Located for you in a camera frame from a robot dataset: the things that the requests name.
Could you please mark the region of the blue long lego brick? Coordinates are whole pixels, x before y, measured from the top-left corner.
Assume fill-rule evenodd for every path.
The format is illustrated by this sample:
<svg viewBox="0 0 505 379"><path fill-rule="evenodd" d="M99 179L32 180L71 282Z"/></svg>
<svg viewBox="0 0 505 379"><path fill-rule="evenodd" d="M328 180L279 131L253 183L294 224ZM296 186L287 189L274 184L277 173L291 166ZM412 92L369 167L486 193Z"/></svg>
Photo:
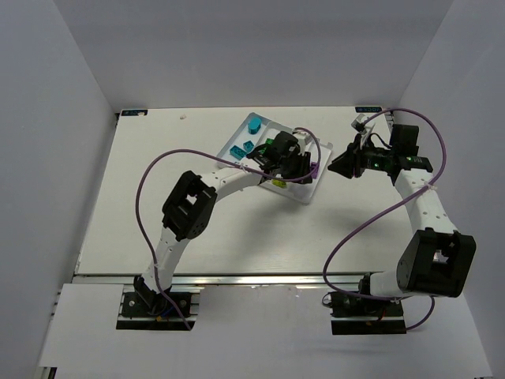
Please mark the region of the blue long lego brick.
<svg viewBox="0 0 505 379"><path fill-rule="evenodd" d="M258 117L251 118L248 122L247 129L251 135L257 134L262 126L262 121Z"/></svg>

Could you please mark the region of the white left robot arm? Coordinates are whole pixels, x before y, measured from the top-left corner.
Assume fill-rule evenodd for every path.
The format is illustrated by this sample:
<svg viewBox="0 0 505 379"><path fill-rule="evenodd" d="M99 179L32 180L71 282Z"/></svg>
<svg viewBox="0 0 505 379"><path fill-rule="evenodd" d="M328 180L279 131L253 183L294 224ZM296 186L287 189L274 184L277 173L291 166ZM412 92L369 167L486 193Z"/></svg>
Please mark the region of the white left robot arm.
<svg viewBox="0 0 505 379"><path fill-rule="evenodd" d="M204 232L219 201L268 180L311 183L315 167L307 146L316 142L315 135L305 128L280 131L271 143L255 147L237 163L215 157L224 166L210 174L184 172L163 203L159 243L147 243L151 264L133 282L143 303L154 310L173 302L169 291L182 253Z"/></svg>

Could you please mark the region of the small blue lego brick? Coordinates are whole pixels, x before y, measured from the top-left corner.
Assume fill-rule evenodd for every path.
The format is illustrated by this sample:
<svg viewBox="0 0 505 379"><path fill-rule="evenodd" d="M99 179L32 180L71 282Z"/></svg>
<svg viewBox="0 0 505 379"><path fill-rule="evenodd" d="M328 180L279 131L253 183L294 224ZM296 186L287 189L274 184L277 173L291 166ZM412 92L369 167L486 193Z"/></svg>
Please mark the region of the small blue lego brick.
<svg viewBox="0 0 505 379"><path fill-rule="evenodd" d="M254 149L254 144L251 141L246 141L243 143L243 148L246 152L251 152Z"/></svg>

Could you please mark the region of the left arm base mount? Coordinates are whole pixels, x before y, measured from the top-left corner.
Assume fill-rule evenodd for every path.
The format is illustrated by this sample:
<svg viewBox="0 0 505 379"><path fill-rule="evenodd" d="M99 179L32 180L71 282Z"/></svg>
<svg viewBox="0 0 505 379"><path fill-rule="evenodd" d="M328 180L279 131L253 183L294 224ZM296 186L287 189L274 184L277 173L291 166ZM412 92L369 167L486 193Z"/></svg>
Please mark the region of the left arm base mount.
<svg viewBox="0 0 505 379"><path fill-rule="evenodd" d="M133 289L123 293L116 322L117 330L189 332L196 323L199 295L188 291L150 289L142 276L133 278Z"/></svg>

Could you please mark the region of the lime sloped lego brick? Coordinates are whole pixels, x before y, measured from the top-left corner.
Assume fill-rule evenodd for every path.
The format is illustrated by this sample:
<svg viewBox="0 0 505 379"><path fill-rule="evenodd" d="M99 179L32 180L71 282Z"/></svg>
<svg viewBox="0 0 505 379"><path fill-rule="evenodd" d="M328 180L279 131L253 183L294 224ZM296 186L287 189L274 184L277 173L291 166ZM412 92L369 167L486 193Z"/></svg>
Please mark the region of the lime sloped lego brick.
<svg viewBox="0 0 505 379"><path fill-rule="evenodd" d="M286 188L286 183L283 182L283 181L273 180L272 184L275 185L275 186L278 186L280 188Z"/></svg>

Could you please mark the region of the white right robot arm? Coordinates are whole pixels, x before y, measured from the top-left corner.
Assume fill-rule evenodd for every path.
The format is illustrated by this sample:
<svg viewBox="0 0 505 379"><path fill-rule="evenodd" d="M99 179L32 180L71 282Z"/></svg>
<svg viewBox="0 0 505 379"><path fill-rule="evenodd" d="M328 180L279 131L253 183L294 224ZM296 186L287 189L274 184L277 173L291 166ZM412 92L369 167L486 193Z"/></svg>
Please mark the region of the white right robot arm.
<svg viewBox="0 0 505 379"><path fill-rule="evenodd" d="M403 298L433 295L457 298L464 288L477 244L450 221L432 184L428 158L419 156L417 126L395 124L386 147L371 140L372 127L357 124L357 135L346 151L333 159L329 171L359 178L365 170L386 173L401 196L413 237L390 271L366 274L361 295Z"/></svg>

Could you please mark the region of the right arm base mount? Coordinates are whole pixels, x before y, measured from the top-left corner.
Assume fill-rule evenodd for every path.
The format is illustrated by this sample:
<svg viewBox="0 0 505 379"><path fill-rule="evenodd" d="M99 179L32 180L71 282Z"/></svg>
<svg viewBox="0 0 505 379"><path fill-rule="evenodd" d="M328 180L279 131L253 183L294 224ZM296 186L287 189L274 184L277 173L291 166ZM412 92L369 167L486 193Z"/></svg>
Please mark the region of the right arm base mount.
<svg viewBox="0 0 505 379"><path fill-rule="evenodd" d="M331 311L333 336L378 336L406 334L400 303L370 300L328 292L322 306Z"/></svg>

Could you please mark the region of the purple lego brick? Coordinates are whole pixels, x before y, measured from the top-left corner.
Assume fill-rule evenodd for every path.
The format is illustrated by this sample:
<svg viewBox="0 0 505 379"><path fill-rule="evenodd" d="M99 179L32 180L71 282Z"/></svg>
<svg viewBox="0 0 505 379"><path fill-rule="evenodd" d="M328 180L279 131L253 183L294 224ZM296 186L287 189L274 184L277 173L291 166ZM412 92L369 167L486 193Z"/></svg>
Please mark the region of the purple lego brick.
<svg viewBox="0 0 505 379"><path fill-rule="evenodd" d="M311 162L310 172L312 179L317 179L318 171L319 171L319 165L317 164L317 162Z"/></svg>

